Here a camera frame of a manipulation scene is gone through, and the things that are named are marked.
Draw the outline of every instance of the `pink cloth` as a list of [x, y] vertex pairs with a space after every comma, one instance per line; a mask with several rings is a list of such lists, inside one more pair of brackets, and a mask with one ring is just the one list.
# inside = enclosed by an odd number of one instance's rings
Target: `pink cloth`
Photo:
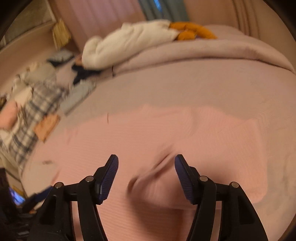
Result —
[[[264, 145], [264, 126], [255, 119], [240, 120], [207, 106], [146, 106], [94, 118], [49, 138], [31, 163], [45, 157], [55, 161], [60, 166], [56, 181], [71, 184], [116, 154], [118, 173], [108, 200], [98, 207], [108, 239], [185, 240], [195, 207], [184, 197], [174, 156], [182, 153], [214, 181], [237, 181], [258, 202], [267, 188]], [[82, 240], [76, 212], [74, 223], [77, 240]]]
[[14, 100], [8, 101], [0, 112], [0, 129], [10, 131], [17, 121], [20, 108]]

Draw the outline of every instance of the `rivet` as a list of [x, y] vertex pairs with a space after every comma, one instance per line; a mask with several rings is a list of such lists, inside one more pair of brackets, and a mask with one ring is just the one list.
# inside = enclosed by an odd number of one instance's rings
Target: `rivet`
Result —
[[238, 188], [238, 187], [239, 187], [239, 184], [236, 183], [236, 182], [232, 182], [232, 183], [231, 183], [231, 186], [233, 186], [234, 188]]
[[200, 176], [200, 180], [203, 182], [206, 182], [208, 180], [208, 178], [206, 176]]
[[61, 182], [58, 182], [54, 185], [55, 188], [60, 188], [62, 186], [63, 186], [63, 183], [61, 183]]
[[88, 176], [88, 177], [85, 178], [85, 180], [86, 180], [87, 182], [91, 182], [91, 181], [94, 180], [94, 177], [93, 177], [93, 176]]

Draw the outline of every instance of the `pink bedsheet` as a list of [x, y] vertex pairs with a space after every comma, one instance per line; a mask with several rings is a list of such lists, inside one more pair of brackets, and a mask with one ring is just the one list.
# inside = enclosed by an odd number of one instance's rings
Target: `pink bedsheet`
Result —
[[[139, 240], [133, 237], [134, 231], [126, 230], [144, 228], [138, 216], [145, 213], [127, 209], [131, 203], [164, 207], [159, 214], [164, 229], [171, 225], [169, 209], [195, 209], [185, 199], [174, 169], [179, 153], [202, 175], [224, 184], [237, 181], [252, 202], [260, 201], [267, 190], [264, 128], [255, 119], [240, 120], [212, 107], [146, 106], [95, 118], [55, 136], [39, 146], [32, 162], [36, 165], [46, 156], [60, 167], [54, 182], [72, 184], [92, 175], [110, 154], [118, 155], [119, 170], [108, 200], [99, 208], [100, 216], [110, 240], [124, 234]], [[115, 217], [116, 221], [107, 221]], [[192, 218], [183, 220], [185, 230], [191, 222]], [[146, 234], [140, 240], [153, 238]]]

